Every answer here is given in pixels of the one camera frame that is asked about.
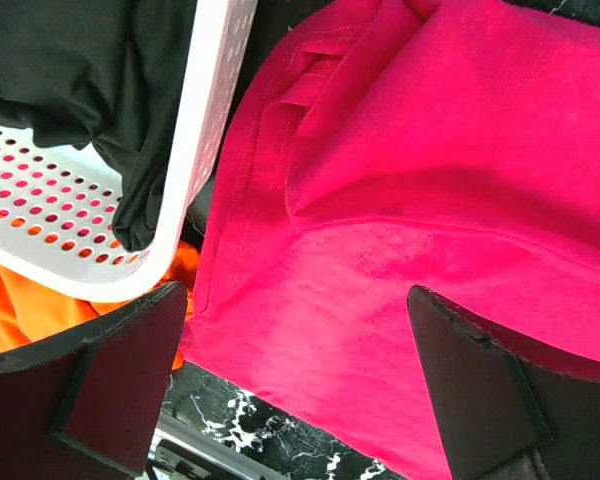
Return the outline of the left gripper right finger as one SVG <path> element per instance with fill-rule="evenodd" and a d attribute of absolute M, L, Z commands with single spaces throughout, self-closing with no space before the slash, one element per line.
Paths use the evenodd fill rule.
<path fill-rule="evenodd" d="M 600 362 L 421 286 L 407 309 L 455 479 L 600 479 Z"/>

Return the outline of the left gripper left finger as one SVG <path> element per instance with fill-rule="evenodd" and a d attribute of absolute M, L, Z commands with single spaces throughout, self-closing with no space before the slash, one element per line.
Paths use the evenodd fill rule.
<path fill-rule="evenodd" d="M 0 354 L 0 479 L 142 476 L 186 308 L 171 282 Z"/>

